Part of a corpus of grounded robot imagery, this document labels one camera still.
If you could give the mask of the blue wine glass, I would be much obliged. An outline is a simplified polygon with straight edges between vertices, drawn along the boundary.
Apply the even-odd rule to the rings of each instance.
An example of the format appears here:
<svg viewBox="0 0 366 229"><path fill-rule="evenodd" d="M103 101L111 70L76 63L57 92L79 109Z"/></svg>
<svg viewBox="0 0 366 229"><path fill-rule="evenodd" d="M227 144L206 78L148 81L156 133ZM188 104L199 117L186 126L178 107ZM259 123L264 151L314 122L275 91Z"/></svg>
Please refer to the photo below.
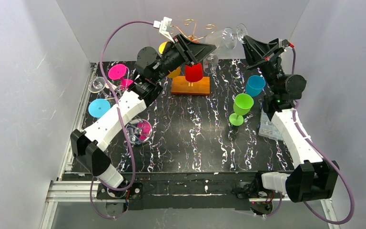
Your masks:
<svg viewBox="0 0 366 229"><path fill-rule="evenodd" d="M266 82L263 77L252 75L246 83L245 92L251 97L258 96L265 87L265 84Z"/></svg>

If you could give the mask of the clear ribbed wine glass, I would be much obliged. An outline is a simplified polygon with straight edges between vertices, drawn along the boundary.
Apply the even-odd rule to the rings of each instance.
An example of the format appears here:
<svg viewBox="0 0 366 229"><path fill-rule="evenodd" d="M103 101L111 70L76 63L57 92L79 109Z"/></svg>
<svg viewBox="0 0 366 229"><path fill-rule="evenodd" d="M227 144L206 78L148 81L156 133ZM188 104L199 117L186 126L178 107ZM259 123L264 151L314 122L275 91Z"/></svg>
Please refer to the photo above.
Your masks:
<svg viewBox="0 0 366 229"><path fill-rule="evenodd" d="M226 27L207 35L205 42L216 46L216 49L211 55L225 56L231 53L237 46L237 42L243 44L244 36L246 35L248 35L247 27L240 23L237 25L236 30L231 27Z"/></svg>

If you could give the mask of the green wine glass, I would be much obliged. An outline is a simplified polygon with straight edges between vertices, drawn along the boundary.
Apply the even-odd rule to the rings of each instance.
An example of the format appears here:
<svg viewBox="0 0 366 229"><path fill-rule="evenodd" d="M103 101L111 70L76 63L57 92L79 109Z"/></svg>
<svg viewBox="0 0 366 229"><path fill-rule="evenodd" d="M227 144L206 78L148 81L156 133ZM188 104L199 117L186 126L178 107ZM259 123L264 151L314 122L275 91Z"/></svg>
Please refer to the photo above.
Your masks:
<svg viewBox="0 0 366 229"><path fill-rule="evenodd" d="M249 113L254 105L253 98L248 94L238 94L234 98L234 112L229 116L229 122L234 126L240 126L244 123L244 115Z"/></svg>

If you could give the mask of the teal wine glass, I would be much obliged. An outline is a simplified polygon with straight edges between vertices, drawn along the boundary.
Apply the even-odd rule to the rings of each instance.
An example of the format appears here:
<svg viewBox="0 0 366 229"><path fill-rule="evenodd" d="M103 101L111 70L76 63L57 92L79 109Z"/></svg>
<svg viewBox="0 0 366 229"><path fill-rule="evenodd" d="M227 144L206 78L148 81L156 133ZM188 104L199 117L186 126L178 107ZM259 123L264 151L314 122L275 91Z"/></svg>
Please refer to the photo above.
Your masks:
<svg viewBox="0 0 366 229"><path fill-rule="evenodd" d="M110 108L111 105L108 100L95 99L89 104L88 113L94 118L101 118Z"/></svg>

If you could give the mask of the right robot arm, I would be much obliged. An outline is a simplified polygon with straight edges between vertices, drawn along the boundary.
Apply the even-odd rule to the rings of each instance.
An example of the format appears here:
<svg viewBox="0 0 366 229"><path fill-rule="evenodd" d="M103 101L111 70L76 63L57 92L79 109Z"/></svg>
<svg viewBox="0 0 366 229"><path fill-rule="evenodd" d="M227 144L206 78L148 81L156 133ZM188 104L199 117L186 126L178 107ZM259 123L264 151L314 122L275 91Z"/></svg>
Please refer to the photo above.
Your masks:
<svg viewBox="0 0 366 229"><path fill-rule="evenodd" d="M271 90L264 96L262 108L281 134L294 164L290 174L259 172L259 189L280 192L293 202L331 198L338 177L337 163L325 160L310 145L311 139L297 119L295 102L302 97L306 79L285 74L281 67L281 54L293 45L281 39L264 43L245 35L243 48L248 70L258 68Z"/></svg>

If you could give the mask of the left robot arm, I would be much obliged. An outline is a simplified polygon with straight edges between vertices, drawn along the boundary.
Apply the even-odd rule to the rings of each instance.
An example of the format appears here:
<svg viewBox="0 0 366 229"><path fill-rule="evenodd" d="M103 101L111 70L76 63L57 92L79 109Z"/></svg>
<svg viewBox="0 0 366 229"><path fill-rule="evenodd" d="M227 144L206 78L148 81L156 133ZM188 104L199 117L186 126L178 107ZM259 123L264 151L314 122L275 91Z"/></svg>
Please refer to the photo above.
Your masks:
<svg viewBox="0 0 366 229"><path fill-rule="evenodd" d="M157 99L163 91L160 80L183 64L193 66L200 63L215 49L213 44L194 42L181 34L167 42L162 55L153 47L142 48L135 62L137 76L121 98L116 99L115 105L95 123L71 133L71 149L76 160L108 189L130 189L135 174L128 185L122 187L125 179L104 151L120 131L127 135L126 124Z"/></svg>

